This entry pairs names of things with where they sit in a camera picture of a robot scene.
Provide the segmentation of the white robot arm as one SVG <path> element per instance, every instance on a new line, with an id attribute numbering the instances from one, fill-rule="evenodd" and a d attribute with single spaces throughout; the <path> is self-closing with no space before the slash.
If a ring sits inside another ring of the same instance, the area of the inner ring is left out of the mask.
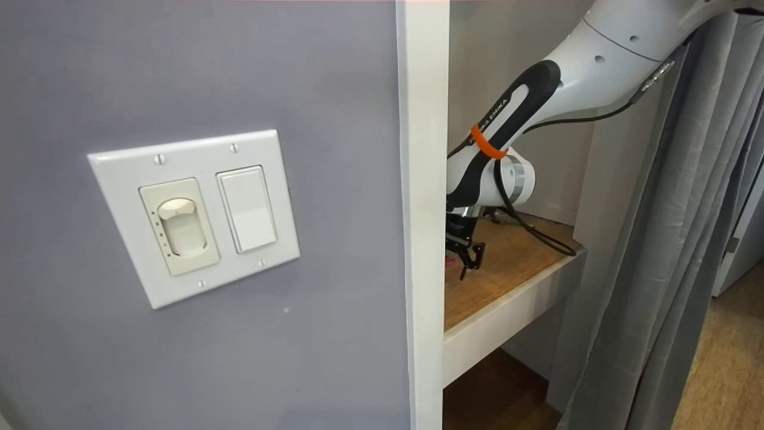
<path id="1" fill-rule="evenodd" d="M 625 110 L 709 19 L 761 11 L 759 0 L 594 0 L 581 24 L 523 70 L 447 159 L 447 251 L 460 273 L 482 265 L 472 241 L 482 211 L 517 216 L 536 192 L 536 168 L 514 144 L 536 129 L 582 123 L 582 110 L 623 97 Z"/>

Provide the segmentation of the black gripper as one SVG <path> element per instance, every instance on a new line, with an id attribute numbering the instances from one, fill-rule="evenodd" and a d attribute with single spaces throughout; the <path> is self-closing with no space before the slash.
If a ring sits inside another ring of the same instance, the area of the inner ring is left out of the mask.
<path id="1" fill-rule="evenodd" d="M 460 277 L 482 265 L 486 247 L 472 243 L 481 211 L 475 205 L 447 212 L 447 248 L 460 259 Z"/>

